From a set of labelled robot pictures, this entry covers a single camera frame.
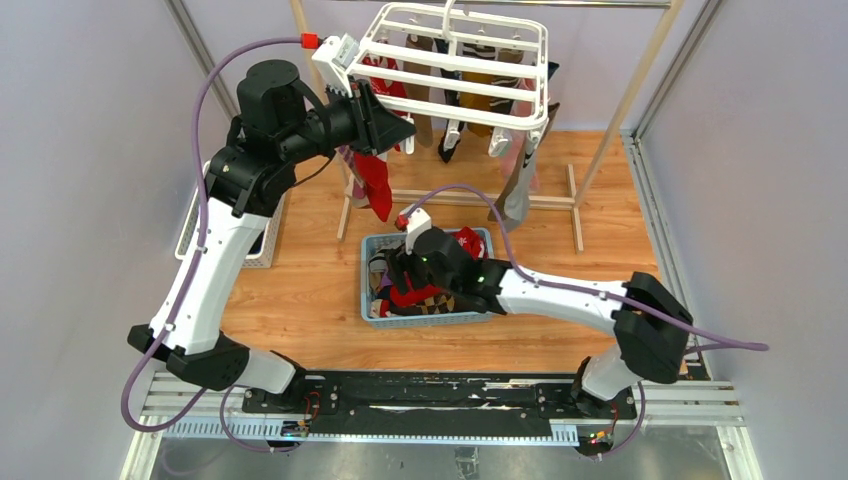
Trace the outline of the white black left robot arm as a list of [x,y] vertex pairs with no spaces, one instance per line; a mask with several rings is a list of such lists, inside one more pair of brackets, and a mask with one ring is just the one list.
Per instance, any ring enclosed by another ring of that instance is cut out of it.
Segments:
[[291,62],[263,61],[247,71],[237,88],[240,114],[205,168],[196,251],[156,316],[130,330],[132,347],[199,387],[261,389],[286,413],[305,404],[303,369],[229,339],[221,320],[247,254],[295,185],[299,163],[330,157],[342,146],[383,153],[414,134],[413,124],[385,108],[367,81],[350,86],[350,95],[333,93],[322,104]]

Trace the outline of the red beige christmas sock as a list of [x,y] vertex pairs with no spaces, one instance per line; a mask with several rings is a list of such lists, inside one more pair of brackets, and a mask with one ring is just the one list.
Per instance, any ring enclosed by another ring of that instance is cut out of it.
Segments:
[[386,153],[365,155],[354,153],[354,166],[364,182],[370,208],[382,222],[387,222],[393,208],[392,190]]

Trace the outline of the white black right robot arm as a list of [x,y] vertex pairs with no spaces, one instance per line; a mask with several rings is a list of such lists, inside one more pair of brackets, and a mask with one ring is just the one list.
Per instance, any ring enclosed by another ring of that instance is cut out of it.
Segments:
[[654,276],[636,272],[624,282],[593,282],[542,274],[506,260],[468,252],[433,227],[386,255],[400,292],[433,286],[477,313],[533,314],[588,326],[614,339],[601,355],[582,361],[570,402],[594,417],[632,385],[677,381],[693,319]]

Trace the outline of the white plastic sock hanger frame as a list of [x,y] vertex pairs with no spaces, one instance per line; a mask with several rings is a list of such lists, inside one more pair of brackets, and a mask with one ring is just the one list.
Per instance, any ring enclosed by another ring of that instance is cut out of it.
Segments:
[[[433,39],[433,51],[405,47],[408,34]],[[462,54],[464,43],[492,46],[496,50],[523,52],[520,62],[479,60]],[[366,55],[395,59],[396,71],[362,64]],[[452,1],[441,6],[411,2],[389,2],[376,14],[359,40],[359,53],[348,68],[349,76],[383,77],[406,84],[427,85],[430,89],[455,90],[512,99],[530,106],[527,114],[498,114],[432,101],[383,96],[381,102],[391,110],[419,113],[433,118],[490,126],[499,130],[525,131],[537,142],[549,122],[547,28],[533,20],[462,10]],[[430,65],[432,75],[408,73],[403,61]],[[441,77],[440,69],[499,74],[518,78],[516,88],[496,87]]]

